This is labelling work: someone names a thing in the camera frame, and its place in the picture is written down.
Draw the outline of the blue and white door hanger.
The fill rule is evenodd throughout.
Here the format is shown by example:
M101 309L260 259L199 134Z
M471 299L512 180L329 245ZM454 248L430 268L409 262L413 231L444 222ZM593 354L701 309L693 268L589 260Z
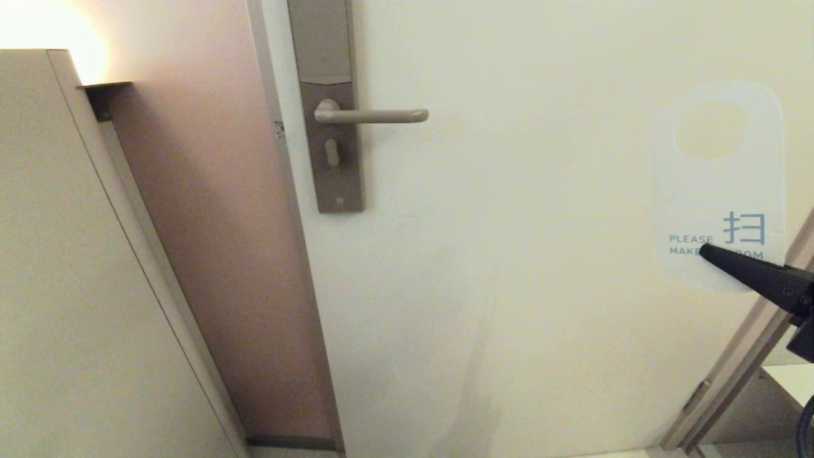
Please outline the blue and white door hanger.
M696 87L659 113L651 147L653 258L692 289L745 286L700 256L712 244L785 260L785 125L781 101L752 81Z

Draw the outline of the white room door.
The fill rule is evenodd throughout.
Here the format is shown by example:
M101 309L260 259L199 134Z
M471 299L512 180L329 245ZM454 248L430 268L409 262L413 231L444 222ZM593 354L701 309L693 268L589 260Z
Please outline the white room door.
M785 260L814 207L814 0L348 0L364 210L318 212L293 30L273 49L346 458L659 446L759 298L653 258L653 125L781 101Z

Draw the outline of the bronze door lock plate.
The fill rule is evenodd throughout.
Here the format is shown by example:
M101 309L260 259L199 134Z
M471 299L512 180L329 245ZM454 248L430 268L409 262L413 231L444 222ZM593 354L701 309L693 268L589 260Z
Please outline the bronze door lock plate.
M357 127L318 123L314 118L323 99L333 99L343 109L357 107L350 3L287 0L287 5L318 212L362 212L364 185ZM341 163L335 168L326 162L328 139L338 142Z

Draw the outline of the beige cabinet panel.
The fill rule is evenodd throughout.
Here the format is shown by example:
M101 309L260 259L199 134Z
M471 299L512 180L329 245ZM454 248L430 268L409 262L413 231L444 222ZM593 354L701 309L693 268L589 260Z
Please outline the beige cabinet panel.
M248 458L67 50L0 50L0 458Z

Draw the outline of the small metal frame hinge plate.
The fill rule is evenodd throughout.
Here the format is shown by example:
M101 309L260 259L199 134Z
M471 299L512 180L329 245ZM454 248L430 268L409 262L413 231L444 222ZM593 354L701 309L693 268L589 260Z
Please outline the small metal frame hinge plate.
M688 414L689 412L694 410L698 403L703 399L709 388L710 380L709 379L701 380L701 382L698 383L698 385L694 389L693 393L690 395L687 402L684 403L684 406L681 409L681 413Z

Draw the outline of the dark wall lamp fixture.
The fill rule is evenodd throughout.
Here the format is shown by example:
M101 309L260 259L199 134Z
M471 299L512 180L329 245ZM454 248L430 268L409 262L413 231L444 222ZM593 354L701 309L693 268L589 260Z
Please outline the dark wall lamp fixture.
M96 121L102 123L113 119L110 111L111 102L122 90L131 86L133 82L123 81L81 86L79 89L89 101Z

